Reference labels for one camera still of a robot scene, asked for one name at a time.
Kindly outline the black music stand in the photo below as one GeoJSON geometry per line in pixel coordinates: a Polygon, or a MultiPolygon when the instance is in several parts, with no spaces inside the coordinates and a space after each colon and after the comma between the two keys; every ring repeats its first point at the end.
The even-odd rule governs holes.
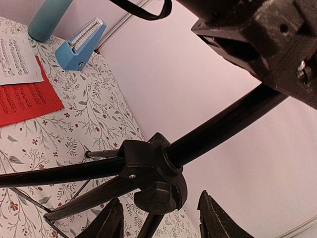
{"type": "Polygon", "coordinates": [[[109,181],[68,203],[47,210],[52,227],[63,218],[81,213],[134,192],[134,203],[148,213],[139,232],[151,238],[164,216],[183,207],[188,190],[183,167],[236,135],[286,99],[261,84],[216,116],[173,143],[160,133],[149,141],[125,140],[117,150],[87,151],[89,162],[41,171],[4,174],[2,188],[59,184],[109,177],[109,181]]]}

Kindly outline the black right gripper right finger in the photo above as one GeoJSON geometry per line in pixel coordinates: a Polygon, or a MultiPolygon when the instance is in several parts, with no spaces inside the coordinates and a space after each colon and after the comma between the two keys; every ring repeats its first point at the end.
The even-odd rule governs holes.
{"type": "Polygon", "coordinates": [[[202,238],[253,237],[238,226],[206,190],[201,193],[198,210],[200,211],[200,232],[202,238]]]}

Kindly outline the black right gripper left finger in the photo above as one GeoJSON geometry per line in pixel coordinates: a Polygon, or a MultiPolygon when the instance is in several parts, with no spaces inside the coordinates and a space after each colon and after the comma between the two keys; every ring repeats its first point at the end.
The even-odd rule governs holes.
{"type": "Polygon", "coordinates": [[[81,233],[82,238],[122,238],[124,215],[118,198],[112,199],[81,233]]]}

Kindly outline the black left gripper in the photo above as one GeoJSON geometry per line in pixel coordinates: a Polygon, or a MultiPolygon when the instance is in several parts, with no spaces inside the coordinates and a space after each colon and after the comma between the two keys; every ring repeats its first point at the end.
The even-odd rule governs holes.
{"type": "Polygon", "coordinates": [[[317,106],[317,3],[314,0],[183,0],[195,33],[263,84],[317,106]]]}

